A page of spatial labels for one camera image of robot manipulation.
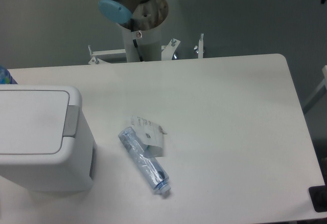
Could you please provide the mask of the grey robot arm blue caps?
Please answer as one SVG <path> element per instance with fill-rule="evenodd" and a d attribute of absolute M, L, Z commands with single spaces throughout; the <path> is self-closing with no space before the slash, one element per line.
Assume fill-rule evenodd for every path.
<path fill-rule="evenodd" d="M 169 13 L 166 0 L 99 0 L 98 7 L 107 19 L 132 32 L 158 27 Z"/>

